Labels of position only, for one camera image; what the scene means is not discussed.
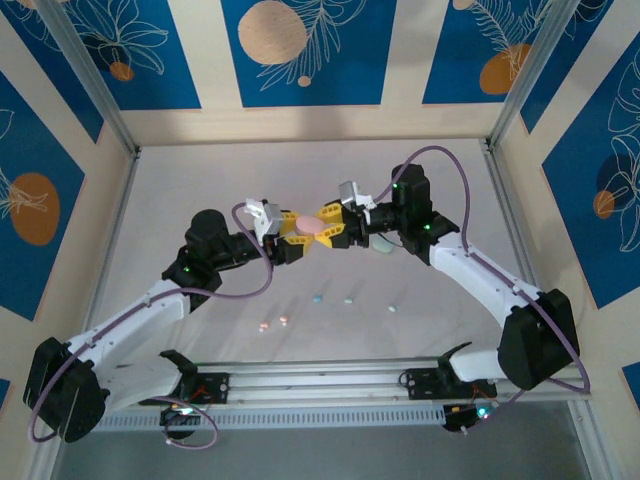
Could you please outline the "pink earbud charging case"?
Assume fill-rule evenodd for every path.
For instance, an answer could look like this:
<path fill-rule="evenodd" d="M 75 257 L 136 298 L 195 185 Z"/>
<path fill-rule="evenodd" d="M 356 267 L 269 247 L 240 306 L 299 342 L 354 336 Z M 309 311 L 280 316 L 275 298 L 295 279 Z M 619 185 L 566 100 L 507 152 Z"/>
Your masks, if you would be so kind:
<path fill-rule="evenodd" d="M 314 236 L 325 229 L 325 222 L 316 216 L 301 215 L 295 220 L 295 231 L 298 235 Z"/>

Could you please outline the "aluminium frame post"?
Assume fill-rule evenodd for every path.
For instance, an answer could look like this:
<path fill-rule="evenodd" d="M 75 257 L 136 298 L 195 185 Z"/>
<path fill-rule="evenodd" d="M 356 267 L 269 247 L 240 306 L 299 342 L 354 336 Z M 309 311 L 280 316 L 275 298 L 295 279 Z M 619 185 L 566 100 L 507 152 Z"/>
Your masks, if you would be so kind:
<path fill-rule="evenodd" d="M 33 2 L 43 23 L 90 100 L 111 127 L 130 159 L 135 161 L 139 156 L 140 147 L 134 140 L 104 78 L 63 7 L 57 0 L 33 0 Z"/>
<path fill-rule="evenodd" d="M 506 96 L 500 114 L 486 137 L 489 153 L 494 153 L 500 146 L 511 123 L 519 114 L 538 81 L 579 3 L 580 0 L 553 0 L 551 3 L 549 14 L 542 23 L 529 54 Z"/>

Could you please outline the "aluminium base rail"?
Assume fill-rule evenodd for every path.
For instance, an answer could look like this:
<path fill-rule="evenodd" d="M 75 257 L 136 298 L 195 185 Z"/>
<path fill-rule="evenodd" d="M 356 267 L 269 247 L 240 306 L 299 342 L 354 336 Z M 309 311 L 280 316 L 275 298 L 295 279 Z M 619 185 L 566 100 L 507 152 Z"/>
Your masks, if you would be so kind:
<path fill-rule="evenodd" d="M 404 405 L 399 378 L 434 368 L 435 357 L 300 362 L 200 363 L 202 372 L 230 375 L 227 403 L 247 408 Z"/>

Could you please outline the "black controller board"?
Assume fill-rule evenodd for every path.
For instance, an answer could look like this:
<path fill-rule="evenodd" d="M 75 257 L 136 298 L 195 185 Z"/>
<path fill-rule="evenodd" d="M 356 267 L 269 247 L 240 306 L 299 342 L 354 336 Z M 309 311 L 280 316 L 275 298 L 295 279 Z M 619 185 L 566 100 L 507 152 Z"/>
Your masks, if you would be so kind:
<path fill-rule="evenodd" d="M 497 404 L 465 403 L 449 404 L 443 407 L 448 432 L 466 435 L 472 428 L 488 420 L 497 408 Z"/>
<path fill-rule="evenodd" d="M 159 425 L 163 434 L 170 440 L 182 441 L 195 433 L 193 429 L 201 423 L 201 417 L 190 407 L 173 404 L 160 413 Z"/>

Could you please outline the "aluminium side rail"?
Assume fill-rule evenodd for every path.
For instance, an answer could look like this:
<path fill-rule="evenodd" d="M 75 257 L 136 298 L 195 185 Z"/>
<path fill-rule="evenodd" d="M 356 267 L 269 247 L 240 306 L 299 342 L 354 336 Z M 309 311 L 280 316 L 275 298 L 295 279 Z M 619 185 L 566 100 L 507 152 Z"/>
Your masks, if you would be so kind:
<path fill-rule="evenodd" d="M 530 284 L 540 285 L 536 269 L 531 261 L 524 231 L 519 217 L 519 205 L 513 187 L 507 178 L 502 157 L 490 146 L 488 139 L 479 140 L 486 167 L 496 194 L 507 232 L 514 250 L 519 273 Z"/>
<path fill-rule="evenodd" d="M 113 222 L 109 229 L 108 242 L 106 245 L 104 256 L 102 258 L 102 262 L 100 264 L 99 275 L 91 294 L 90 302 L 88 304 L 88 310 L 86 312 L 86 315 L 82 323 L 82 328 L 81 328 L 82 332 L 86 331 L 89 328 L 91 321 L 93 320 L 96 313 L 100 309 L 100 305 L 102 302 L 102 297 L 104 295 L 104 290 L 106 288 L 106 283 L 107 283 L 107 279 L 111 269 L 111 264 L 112 264 L 113 256 L 115 253 L 118 237 L 121 231 L 122 223 L 124 221 L 124 216 L 125 216 L 127 205 L 129 203 L 129 199 L 131 195 L 131 190 L 133 188 L 136 173 L 138 170 L 140 154 L 141 154 L 141 149 L 138 148 L 135 154 L 131 158 L 126 180 L 123 185 L 123 189 L 117 203 L 115 216 L 113 218 Z"/>

